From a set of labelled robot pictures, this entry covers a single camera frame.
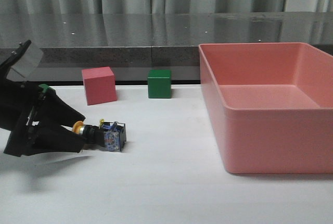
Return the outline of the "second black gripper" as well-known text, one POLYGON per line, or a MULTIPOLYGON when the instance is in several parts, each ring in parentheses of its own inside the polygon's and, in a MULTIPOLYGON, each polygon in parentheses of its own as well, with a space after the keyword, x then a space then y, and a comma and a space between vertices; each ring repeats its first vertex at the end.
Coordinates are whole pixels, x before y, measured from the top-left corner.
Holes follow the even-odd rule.
POLYGON ((34 105, 42 101, 36 121, 48 118, 62 126, 72 127, 85 116, 66 104, 51 88, 43 89, 32 82, 1 81, 1 128, 10 131, 4 153, 20 157, 51 152, 81 151, 85 138, 61 126, 27 125, 34 105))

